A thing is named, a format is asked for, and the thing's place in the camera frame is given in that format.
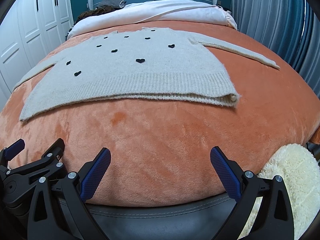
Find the white folded duvet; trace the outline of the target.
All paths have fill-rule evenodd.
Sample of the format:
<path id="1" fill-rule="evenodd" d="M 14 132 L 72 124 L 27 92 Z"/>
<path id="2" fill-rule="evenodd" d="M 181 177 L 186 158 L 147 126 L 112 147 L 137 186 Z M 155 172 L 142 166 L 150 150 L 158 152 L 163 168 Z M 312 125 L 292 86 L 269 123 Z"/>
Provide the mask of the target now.
<path id="1" fill-rule="evenodd" d="M 158 0 L 133 3 L 117 11 L 89 16 L 76 23 L 67 38 L 121 25 L 152 21 L 187 21 L 237 28 L 231 14 L 217 5 L 192 0 Z"/>

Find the dark clothes pile on bed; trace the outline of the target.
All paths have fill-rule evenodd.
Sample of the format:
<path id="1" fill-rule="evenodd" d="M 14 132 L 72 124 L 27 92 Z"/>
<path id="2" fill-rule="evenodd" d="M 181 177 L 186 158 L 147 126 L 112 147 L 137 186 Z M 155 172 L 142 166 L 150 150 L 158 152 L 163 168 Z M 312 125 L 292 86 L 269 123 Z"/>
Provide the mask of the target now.
<path id="1" fill-rule="evenodd" d="M 110 12 L 114 12 L 116 10 L 120 10 L 124 8 L 126 5 L 125 0 L 102 0 L 98 5 L 95 7 L 95 9 L 91 9 L 88 11 L 82 12 L 74 24 L 77 24 L 79 21 L 88 18 L 90 16 L 99 16 L 103 14 L 107 14 Z"/>

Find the blue-grey window curtain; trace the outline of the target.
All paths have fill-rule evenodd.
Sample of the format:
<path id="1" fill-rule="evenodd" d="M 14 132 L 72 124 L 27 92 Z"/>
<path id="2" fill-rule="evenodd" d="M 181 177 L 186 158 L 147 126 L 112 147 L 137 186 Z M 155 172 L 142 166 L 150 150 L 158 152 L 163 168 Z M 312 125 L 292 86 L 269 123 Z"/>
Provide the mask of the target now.
<path id="1" fill-rule="evenodd" d="M 232 0 L 238 30 L 286 61 L 319 94 L 319 19 L 306 0 Z"/>

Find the orange plush bed blanket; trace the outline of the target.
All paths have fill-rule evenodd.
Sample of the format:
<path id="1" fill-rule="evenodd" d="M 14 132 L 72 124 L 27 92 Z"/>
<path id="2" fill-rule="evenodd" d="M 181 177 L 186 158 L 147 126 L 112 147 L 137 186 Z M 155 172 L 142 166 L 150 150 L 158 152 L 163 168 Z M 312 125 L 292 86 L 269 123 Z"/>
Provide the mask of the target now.
<path id="1" fill-rule="evenodd" d="M 40 159 L 58 138 L 65 142 L 62 161 L 69 171 L 78 171 L 106 147 L 111 164 L 91 203 L 164 206 L 224 191 L 210 162 L 214 146 L 242 169 L 258 173 L 281 146 L 319 142 L 319 98 L 276 53 L 221 25 L 156 21 L 148 27 L 215 37 L 272 59 L 280 70 L 212 48 L 240 94 L 235 109 L 183 101 L 106 100 L 61 107 L 20 122 L 25 99 L 42 79 L 39 74 L 16 88 L 1 111 L 1 146 L 25 141 L 10 168 Z"/>

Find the white wardrobe with red stickers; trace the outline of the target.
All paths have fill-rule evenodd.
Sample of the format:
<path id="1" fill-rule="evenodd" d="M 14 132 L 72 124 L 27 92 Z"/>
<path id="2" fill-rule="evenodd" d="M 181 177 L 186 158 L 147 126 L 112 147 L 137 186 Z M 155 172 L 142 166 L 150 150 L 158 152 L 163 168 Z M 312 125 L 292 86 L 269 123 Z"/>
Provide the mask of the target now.
<path id="1" fill-rule="evenodd" d="M 16 0 L 1 23 L 1 106 L 18 81 L 65 42 L 71 0 Z"/>

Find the beige knit sweater black hearts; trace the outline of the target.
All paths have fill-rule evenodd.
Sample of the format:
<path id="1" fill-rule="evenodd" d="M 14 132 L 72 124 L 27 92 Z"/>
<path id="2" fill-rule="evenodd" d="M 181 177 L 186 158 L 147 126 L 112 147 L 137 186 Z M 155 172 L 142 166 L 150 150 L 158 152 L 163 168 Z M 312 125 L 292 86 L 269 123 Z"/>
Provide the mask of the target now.
<path id="1" fill-rule="evenodd" d="M 60 106 L 105 99 L 181 100 L 235 107 L 239 94 L 210 48 L 277 67 L 259 53 L 199 33 L 170 28 L 114 31 L 66 48 L 25 74 L 22 81 L 45 72 L 27 97 L 20 120 Z"/>

